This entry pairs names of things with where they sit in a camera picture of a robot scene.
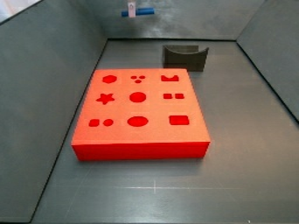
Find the white object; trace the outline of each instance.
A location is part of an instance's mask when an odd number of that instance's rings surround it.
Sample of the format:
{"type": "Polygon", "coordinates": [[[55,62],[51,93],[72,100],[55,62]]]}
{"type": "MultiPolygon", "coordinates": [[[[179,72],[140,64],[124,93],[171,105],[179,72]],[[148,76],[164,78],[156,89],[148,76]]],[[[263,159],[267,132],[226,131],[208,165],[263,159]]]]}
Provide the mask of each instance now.
{"type": "Polygon", "coordinates": [[[42,0],[0,0],[0,22],[42,0]]]}
{"type": "Polygon", "coordinates": [[[127,11],[131,18],[136,17],[136,1],[127,2],[127,11]]]}

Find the oval hole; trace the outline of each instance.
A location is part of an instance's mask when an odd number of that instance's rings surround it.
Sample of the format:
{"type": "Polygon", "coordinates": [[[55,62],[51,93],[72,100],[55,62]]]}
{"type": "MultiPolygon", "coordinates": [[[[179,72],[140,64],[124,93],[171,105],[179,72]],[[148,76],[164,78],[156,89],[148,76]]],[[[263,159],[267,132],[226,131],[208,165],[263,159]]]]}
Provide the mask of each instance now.
{"type": "Polygon", "coordinates": [[[148,120],[143,116],[134,116],[127,120],[127,123],[134,127],[143,127],[147,125],[148,120]]]}

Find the shape cutout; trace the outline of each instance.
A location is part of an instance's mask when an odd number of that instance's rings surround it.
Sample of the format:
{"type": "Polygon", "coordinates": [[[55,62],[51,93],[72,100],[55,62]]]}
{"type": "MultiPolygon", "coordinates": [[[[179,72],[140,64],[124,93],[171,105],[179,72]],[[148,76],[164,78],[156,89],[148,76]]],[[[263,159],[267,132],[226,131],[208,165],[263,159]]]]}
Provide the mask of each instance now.
{"type": "Polygon", "coordinates": [[[107,119],[103,124],[108,127],[114,124],[114,120],[112,119],[107,119]]]}
{"type": "Polygon", "coordinates": [[[190,125],[190,117],[187,115],[170,115],[171,125],[190,125]]]}
{"type": "Polygon", "coordinates": [[[134,127],[143,127],[147,125],[148,120],[143,116],[132,116],[128,120],[127,123],[134,126],[134,127]]]}
{"type": "Polygon", "coordinates": [[[175,75],[174,77],[168,78],[166,75],[162,75],[162,81],[179,81],[179,76],[175,75]]]}
{"type": "Polygon", "coordinates": [[[142,92],[135,92],[130,95],[131,102],[143,102],[146,100],[146,94],[142,92]]]}
{"type": "Polygon", "coordinates": [[[90,127],[98,127],[99,126],[99,119],[91,119],[88,121],[88,126],[90,127]]]}
{"type": "Polygon", "coordinates": [[[170,100],[170,99],[174,98],[174,96],[172,96],[172,94],[163,94],[163,98],[164,98],[166,100],[170,100]]]}
{"type": "Polygon", "coordinates": [[[115,98],[112,97],[112,94],[100,94],[100,97],[98,98],[98,102],[103,102],[103,105],[107,105],[108,102],[112,102],[115,98]]]}
{"type": "Polygon", "coordinates": [[[175,99],[184,99],[184,95],[183,94],[175,94],[175,99]]]}
{"type": "Polygon", "coordinates": [[[118,80],[118,77],[115,75],[107,75],[103,77],[103,82],[106,82],[107,84],[115,82],[118,80]]]}
{"type": "Polygon", "coordinates": [[[140,75],[139,77],[136,75],[131,76],[131,79],[135,80],[135,83],[139,84],[142,83],[142,80],[146,78],[144,75],[140,75]]]}

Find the gray wall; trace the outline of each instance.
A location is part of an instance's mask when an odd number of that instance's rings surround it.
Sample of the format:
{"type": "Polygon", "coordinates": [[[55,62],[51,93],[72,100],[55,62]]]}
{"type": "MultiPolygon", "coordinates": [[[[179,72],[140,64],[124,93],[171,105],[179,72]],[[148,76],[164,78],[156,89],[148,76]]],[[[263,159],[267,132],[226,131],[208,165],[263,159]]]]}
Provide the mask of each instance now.
{"type": "Polygon", "coordinates": [[[92,0],[88,7],[110,38],[236,39],[264,0],[136,0],[155,15],[120,17],[127,0],[92,0]]]}
{"type": "Polygon", "coordinates": [[[0,222],[31,220],[107,38],[82,0],[0,26],[0,222]]]}
{"type": "Polygon", "coordinates": [[[238,43],[299,120],[299,1],[268,0],[238,43]]]}

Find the star-shaped hole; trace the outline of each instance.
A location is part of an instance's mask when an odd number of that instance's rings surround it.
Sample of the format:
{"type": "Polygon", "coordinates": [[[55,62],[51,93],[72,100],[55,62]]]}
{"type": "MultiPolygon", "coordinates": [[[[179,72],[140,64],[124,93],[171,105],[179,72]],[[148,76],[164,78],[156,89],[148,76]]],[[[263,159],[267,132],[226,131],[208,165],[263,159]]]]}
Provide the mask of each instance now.
{"type": "Polygon", "coordinates": [[[107,105],[108,102],[112,102],[115,98],[112,97],[112,94],[100,94],[100,97],[98,98],[98,102],[103,102],[103,105],[107,105]]]}

